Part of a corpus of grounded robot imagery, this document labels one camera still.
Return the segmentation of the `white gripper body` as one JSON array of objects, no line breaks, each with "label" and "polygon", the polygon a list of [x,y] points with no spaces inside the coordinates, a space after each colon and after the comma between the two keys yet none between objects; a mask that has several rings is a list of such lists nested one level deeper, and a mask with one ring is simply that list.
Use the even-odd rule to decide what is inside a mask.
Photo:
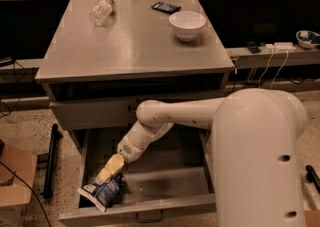
[{"label": "white gripper body", "polygon": [[126,163],[137,161],[146,150],[141,136],[127,134],[117,145],[117,153],[122,155]]}]

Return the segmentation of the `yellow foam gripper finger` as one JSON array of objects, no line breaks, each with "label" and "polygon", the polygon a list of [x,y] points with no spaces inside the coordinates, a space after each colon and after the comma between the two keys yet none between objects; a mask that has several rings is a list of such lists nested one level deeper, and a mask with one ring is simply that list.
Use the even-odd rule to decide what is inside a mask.
[{"label": "yellow foam gripper finger", "polygon": [[107,182],[112,177],[112,172],[107,168],[103,168],[96,176],[95,181],[98,185]]},{"label": "yellow foam gripper finger", "polygon": [[118,173],[124,166],[124,158],[121,154],[114,154],[103,169],[100,171],[102,176],[113,176]]}]

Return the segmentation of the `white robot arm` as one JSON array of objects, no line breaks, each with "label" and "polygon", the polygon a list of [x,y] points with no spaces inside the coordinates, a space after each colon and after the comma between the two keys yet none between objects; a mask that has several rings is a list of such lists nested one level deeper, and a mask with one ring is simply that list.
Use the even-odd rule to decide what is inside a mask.
[{"label": "white robot arm", "polygon": [[244,89],[208,100],[147,100],[136,117],[97,183],[136,161],[174,124],[209,129],[218,227],[306,227],[296,140],[307,114],[294,95]]}]

